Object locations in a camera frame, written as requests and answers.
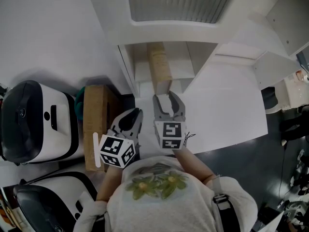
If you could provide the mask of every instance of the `backpack strap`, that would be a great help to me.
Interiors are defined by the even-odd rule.
[[[239,221],[229,196],[223,194],[220,177],[212,180],[215,196],[212,199],[212,210],[218,232],[241,232]]]

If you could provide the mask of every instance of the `white t-shirt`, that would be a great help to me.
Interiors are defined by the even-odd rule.
[[[254,199],[230,177],[220,177],[223,194],[229,196],[241,232],[249,232],[257,218]],[[89,232],[105,212],[113,232],[216,232],[211,201],[212,181],[205,186],[187,174],[171,157],[139,160],[124,169],[122,184],[108,204],[84,207],[74,232]]]

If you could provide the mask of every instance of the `white shelf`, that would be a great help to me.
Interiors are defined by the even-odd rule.
[[[112,45],[158,41],[225,43],[237,32],[256,4],[263,0],[230,0],[215,24],[132,20],[129,0],[91,0],[104,35]]]
[[[173,79],[194,78],[194,70],[186,42],[164,42]],[[146,43],[134,44],[135,81],[151,81]]]
[[[218,44],[203,42],[163,42],[172,75],[170,90],[184,93],[214,55]],[[154,95],[147,43],[120,45],[123,73],[135,97]]]
[[[297,61],[270,52],[265,53],[253,65],[253,71],[260,90],[280,82],[300,68]]]
[[[289,56],[309,45],[308,8],[309,0],[278,0],[266,16]]]
[[[212,63],[227,63],[236,65],[253,66],[256,61],[250,58],[240,58],[234,56],[215,55],[211,58]]]
[[[255,47],[288,58],[284,46],[266,17],[251,13],[231,39],[232,42]]]
[[[265,50],[259,48],[248,46],[245,44],[239,44],[234,42],[229,42],[222,44],[222,46],[216,51],[216,55],[226,56],[226,57],[238,57],[257,60],[265,53]]]
[[[152,81],[150,82],[140,82],[139,83],[140,87],[140,97],[152,97],[155,93],[154,91],[154,86]],[[173,91],[174,93],[182,93],[182,85],[180,80],[173,80],[172,85],[170,86],[170,90]]]

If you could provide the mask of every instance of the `white wall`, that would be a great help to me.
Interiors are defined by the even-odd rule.
[[[100,83],[131,93],[90,0],[0,0],[0,83],[27,79],[70,94]]]

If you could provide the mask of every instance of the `gray floor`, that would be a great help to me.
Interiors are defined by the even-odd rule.
[[[295,116],[297,116],[295,109],[267,115],[267,135],[238,145],[200,153],[197,156],[215,173],[237,179],[241,186],[254,197],[259,208],[262,203],[267,203],[270,207],[275,208],[290,189],[290,179],[295,170],[298,153],[304,149],[305,155],[309,155],[309,144],[305,138],[288,143],[283,167],[281,198],[279,198],[284,154],[279,123]],[[289,198],[291,193],[297,192],[297,188],[294,188],[286,195],[286,198]]]

